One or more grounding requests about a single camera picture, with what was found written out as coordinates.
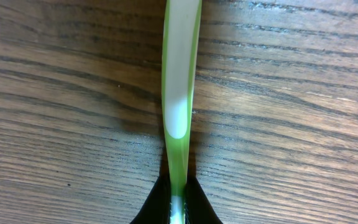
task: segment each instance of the black object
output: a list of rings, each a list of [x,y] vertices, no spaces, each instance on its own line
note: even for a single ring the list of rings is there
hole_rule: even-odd
[[[185,189],[187,224],[222,224],[196,177],[188,177]],[[169,175],[157,179],[131,224],[169,224],[171,187]]]

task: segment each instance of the wood grain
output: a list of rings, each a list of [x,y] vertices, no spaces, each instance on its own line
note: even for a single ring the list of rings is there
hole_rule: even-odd
[[[161,172],[163,0],[0,0],[0,223],[129,223]],[[358,223],[358,0],[204,0],[191,172],[224,223]]]

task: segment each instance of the toothbrush handle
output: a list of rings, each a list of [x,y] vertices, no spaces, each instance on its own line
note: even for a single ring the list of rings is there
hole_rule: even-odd
[[[187,177],[201,0],[168,0],[162,55],[162,108],[172,195]]]

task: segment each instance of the wooden surface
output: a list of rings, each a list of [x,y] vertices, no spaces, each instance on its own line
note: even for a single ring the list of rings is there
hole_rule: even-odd
[[[1,224],[136,216],[166,171],[164,10],[0,0]],[[224,223],[358,223],[358,0],[204,0],[192,131]]]

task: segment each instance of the toothbrush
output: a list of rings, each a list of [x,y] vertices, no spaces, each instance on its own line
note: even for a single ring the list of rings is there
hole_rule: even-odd
[[[171,182],[170,224],[185,223],[191,111],[202,0],[168,0],[162,53],[162,109]]]

